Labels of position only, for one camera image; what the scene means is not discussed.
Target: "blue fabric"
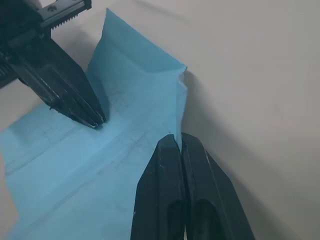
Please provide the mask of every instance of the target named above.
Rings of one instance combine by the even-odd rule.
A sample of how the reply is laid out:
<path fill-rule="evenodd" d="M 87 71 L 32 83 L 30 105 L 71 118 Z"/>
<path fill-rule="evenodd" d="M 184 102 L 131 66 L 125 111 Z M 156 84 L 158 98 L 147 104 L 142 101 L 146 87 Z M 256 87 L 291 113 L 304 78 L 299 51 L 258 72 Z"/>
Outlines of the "blue fabric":
<path fill-rule="evenodd" d="M 20 218 L 8 240 L 129 240 L 136 186 L 175 134 L 186 66 L 110 10 L 87 70 L 109 120 L 93 130 L 41 105 L 0 133 Z"/>

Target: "white table surface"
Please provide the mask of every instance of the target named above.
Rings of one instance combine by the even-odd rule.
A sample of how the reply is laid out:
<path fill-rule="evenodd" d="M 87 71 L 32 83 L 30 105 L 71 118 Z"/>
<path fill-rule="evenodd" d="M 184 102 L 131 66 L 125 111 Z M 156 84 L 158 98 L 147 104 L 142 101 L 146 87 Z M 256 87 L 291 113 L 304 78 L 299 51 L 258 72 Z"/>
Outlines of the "white table surface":
<path fill-rule="evenodd" d="M 53 32 L 84 69 L 114 1 L 92 2 Z M 257 239 L 319 238 L 319 7 L 315 0 L 124 0 L 111 7 L 188 66 L 184 130 L 228 172 Z M 18 81 L 1 89 L 0 130 L 40 102 Z M 0 237 L 16 217 L 3 189 L 0 180 Z"/>

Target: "white background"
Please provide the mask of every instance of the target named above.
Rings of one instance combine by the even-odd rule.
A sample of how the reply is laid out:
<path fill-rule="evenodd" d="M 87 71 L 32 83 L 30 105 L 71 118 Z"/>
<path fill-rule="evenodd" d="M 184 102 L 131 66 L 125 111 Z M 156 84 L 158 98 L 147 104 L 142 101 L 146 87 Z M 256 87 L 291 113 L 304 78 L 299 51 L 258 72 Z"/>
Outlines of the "white background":
<path fill-rule="evenodd" d="M 92 2 L 53 32 L 83 68 L 114 1 Z M 111 9 L 188 66 L 184 130 L 229 174 L 257 239 L 319 239 L 320 2 L 124 0 Z M 18 81 L 0 90 L 0 129 L 39 103 Z M 4 233 L 15 215 L 7 208 L 3 218 L 1 188 Z"/>

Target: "blue cloth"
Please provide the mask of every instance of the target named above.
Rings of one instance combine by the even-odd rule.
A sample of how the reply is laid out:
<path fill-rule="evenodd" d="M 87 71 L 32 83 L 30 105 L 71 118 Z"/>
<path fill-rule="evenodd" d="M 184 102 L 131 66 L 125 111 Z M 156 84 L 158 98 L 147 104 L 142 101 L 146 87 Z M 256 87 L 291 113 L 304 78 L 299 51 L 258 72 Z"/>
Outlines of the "blue cloth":
<path fill-rule="evenodd" d="M 129 240 L 136 186 L 175 134 L 186 66 L 107 11 L 86 72 L 108 116 L 93 130 L 41 105 L 0 133 L 19 212 L 8 240 Z"/>

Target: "blue paper towel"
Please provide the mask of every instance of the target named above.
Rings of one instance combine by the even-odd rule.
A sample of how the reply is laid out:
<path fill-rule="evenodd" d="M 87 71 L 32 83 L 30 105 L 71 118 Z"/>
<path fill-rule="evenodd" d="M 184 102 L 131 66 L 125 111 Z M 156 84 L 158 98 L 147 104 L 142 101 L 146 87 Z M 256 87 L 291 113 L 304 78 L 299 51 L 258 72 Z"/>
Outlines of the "blue paper towel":
<path fill-rule="evenodd" d="M 136 186 L 175 134 L 186 66 L 110 10 L 87 70 L 109 120 L 99 130 L 41 105 L 0 133 L 20 218 L 8 240 L 129 240 Z"/>

